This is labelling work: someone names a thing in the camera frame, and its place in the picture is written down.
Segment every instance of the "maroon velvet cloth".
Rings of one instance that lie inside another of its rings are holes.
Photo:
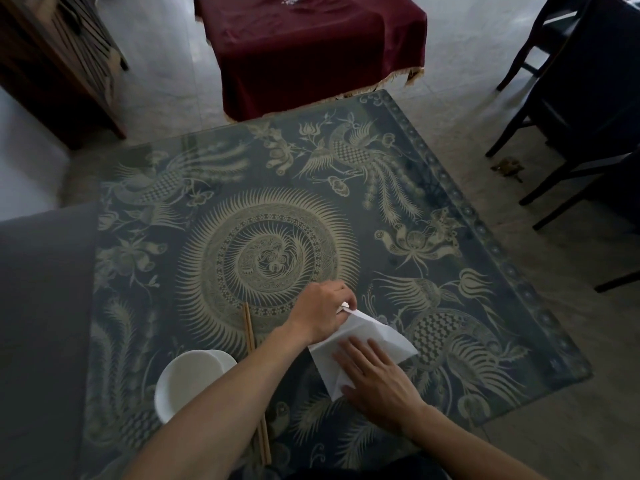
[[[411,0],[195,0],[237,121],[422,67],[427,16]]]

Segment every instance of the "table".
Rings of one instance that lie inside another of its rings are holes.
[[[427,17],[411,0],[194,2],[236,121],[422,73]]]
[[[402,364],[467,428],[587,379],[588,362],[509,262],[386,91],[125,150],[102,184],[81,472],[112,474],[159,426],[173,357],[245,355],[309,281],[343,279],[359,308],[420,354]],[[308,352],[268,410],[269,475],[373,468],[412,446],[334,403]],[[257,444],[235,475],[262,473]]]

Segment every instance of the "white wall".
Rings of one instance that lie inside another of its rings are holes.
[[[68,150],[0,87],[0,221],[58,207]]]

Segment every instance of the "folded white paper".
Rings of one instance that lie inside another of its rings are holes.
[[[347,374],[344,373],[340,365],[332,357],[332,354],[340,348],[338,340],[354,336],[366,343],[368,339],[374,339],[394,363],[400,363],[412,355],[418,354],[418,350],[415,349],[413,344],[393,328],[380,323],[359,310],[348,309],[347,303],[342,305],[338,311],[344,310],[349,313],[347,321],[324,342],[309,346],[311,357],[316,363],[320,377],[332,401],[342,395],[340,388],[343,385],[353,387],[353,383]]]

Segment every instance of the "gray sofa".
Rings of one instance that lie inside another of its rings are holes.
[[[76,476],[97,203],[0,222],[0,478]]]

